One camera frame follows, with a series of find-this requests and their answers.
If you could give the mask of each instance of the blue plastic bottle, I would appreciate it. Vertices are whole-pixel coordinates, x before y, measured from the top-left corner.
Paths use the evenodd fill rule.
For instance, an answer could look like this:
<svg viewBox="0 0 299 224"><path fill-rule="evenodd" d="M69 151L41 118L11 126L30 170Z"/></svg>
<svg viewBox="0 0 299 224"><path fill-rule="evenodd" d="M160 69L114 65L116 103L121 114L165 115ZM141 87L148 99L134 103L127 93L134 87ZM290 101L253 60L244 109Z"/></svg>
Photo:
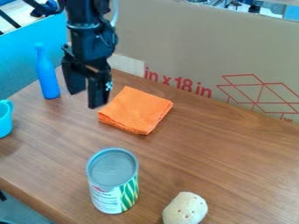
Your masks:
<svg viewBox="0 0 299 224"><path fill-rule="evenodd" d="M36 71L39 84L46 99L60 97L59 85L56 79L56 73L53 63L46 57L43 43L36 43L35 48L38 52Z"/></svg>

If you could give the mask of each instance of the cardboard box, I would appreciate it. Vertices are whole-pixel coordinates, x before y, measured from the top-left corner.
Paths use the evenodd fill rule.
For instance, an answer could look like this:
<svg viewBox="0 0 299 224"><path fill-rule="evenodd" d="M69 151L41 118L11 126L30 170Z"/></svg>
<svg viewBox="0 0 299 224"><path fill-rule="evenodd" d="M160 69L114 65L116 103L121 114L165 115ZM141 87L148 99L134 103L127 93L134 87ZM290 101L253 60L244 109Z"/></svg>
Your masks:
<svg viewBox="0 0 299 224"><path fill-rule="evenodd" d="M117 33L122 56L110 60L117 69L299 123L297 22L184 1L126 0Z"/></svg>

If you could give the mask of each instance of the can label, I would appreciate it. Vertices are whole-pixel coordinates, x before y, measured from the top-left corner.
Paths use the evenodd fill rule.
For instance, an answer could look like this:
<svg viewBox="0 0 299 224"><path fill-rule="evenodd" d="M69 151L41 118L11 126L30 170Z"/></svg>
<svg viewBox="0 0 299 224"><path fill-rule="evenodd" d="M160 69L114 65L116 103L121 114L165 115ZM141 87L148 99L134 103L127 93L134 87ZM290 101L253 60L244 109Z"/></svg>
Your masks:
<svg viewBox="0 0 299 224"><path fill-rule="evenodd" d="M138 176L134 176L125 185L115 187L105 192L100 186L89 181L91 198L94 206L105 214L119 214L130 209L138 199Z"/></svg>

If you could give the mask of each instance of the blue mug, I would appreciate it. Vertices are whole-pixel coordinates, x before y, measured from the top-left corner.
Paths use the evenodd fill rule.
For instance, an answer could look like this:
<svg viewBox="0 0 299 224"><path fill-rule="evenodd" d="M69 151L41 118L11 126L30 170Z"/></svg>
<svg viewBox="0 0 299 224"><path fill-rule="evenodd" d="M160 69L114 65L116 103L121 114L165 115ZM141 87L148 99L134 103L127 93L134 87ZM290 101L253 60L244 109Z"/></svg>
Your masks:
<svg viewBox="0 0 299 224"><path fill-rule="evenodd" d="M12 130L13 102L10 100L0 101L0 138L6 137Z"/></svg>

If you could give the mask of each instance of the orange cloth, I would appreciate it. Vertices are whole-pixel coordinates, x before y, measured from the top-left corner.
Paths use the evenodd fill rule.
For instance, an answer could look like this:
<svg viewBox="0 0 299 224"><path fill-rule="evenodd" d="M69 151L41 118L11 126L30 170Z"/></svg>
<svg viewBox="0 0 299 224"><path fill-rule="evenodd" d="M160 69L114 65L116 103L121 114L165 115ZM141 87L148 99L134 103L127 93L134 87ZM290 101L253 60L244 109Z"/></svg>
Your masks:
<svg viewBox="0 0 299 224"><path fill-rule="evenodd" d="M99 121L136 134L148 135L170 111L173 103L125 87L98 112Z"/></svg>

